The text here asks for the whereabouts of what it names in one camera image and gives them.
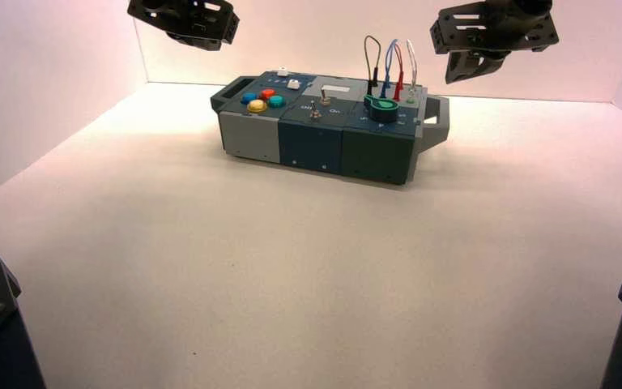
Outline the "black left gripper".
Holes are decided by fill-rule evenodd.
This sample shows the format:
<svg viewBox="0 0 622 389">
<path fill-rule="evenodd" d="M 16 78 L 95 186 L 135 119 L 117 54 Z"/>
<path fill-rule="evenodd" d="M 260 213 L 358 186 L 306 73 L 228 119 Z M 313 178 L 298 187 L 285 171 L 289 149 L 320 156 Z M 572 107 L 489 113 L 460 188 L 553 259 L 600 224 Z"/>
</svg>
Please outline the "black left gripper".
<svg viewBox="0 0 622 389">
<path fill-rule="evenodd" d="M 205 51 L 230 45 L 240 23 L 231 3 L 217 0 L 130 0 L 127 13 L 175 42 Z"/>
</svg>

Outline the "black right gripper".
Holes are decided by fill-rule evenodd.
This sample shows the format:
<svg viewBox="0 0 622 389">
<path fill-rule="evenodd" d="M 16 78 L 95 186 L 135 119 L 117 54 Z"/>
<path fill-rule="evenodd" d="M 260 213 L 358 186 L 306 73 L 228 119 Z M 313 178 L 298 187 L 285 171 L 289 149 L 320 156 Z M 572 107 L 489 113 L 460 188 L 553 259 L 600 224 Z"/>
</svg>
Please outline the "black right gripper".
<svg viewBox="0 0 622 389">
<path fill-rule="evenodd" d="M 478 65 L 471 52 L 542 52 L 557 44 L 552 6 L 552 1 L 479 1 L 440 10 L 430 37 L 436 53 L 449 53 L 445 82 L 494 73 L 507 56 L 482 55 Z"/>
</svg>

